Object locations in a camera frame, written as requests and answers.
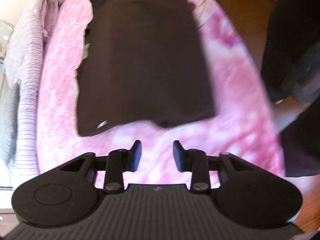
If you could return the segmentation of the dark brown shirt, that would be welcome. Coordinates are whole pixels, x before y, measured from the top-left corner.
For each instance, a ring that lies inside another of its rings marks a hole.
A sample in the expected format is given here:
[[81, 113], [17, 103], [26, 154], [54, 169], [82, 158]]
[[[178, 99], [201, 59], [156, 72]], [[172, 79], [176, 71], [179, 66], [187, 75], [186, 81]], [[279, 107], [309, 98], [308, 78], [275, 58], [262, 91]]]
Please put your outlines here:
[[187, 0], [90, 2], [93, 19], [77, 70], [80, 136], [135, 121], [168, 128], [215, 115]]

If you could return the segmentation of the pink floral blanket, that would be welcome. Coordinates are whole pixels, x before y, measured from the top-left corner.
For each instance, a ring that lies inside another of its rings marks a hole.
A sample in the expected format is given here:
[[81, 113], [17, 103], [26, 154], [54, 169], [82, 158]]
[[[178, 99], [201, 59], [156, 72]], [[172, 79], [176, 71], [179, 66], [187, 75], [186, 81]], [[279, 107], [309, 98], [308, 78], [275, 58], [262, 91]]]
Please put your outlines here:
[[172, 147], [229, 152], [277, 176], [270, 102], [216, 0], [66, 0], [47, 47], [37, 107], [41, 173], [139, 140], [126, 184], [189, 184]]

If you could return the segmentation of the grey pillow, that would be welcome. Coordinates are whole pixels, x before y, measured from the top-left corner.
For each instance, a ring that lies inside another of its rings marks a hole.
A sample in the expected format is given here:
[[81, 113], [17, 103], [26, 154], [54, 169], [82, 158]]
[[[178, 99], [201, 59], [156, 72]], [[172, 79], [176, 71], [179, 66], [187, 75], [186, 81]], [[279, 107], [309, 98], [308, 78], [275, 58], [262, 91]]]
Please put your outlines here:
[[17, 80], [1, 97], [1, 160], [6, 167], [10, 167], [16, 153], [20, 83]]

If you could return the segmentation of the person dark clothing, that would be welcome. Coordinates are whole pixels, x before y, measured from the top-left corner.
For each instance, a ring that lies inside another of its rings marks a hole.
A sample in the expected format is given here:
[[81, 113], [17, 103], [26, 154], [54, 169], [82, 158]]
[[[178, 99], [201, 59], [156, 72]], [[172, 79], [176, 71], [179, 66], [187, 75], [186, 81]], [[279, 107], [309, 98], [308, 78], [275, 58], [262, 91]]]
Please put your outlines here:
[[308, 105], [280, 133], [286, 176], [319, 174], [319, 0], [277, 0], [261, 78], [273, 103], [294, 96]]

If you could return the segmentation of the white striped duvet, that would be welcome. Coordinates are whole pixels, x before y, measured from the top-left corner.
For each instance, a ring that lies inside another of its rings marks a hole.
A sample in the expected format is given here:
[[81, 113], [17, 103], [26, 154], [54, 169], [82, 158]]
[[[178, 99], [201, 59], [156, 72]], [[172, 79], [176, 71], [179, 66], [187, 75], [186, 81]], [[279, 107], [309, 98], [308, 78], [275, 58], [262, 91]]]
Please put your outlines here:
[[10, 37], [4, 59], [5, 80], [11, 88], [20, 80], [16, 153], [9, 167], [23, 178], [39, 174], [36, 150], [37, 100], [44, 51], [59, 12], [57, 1], [30, 0]]

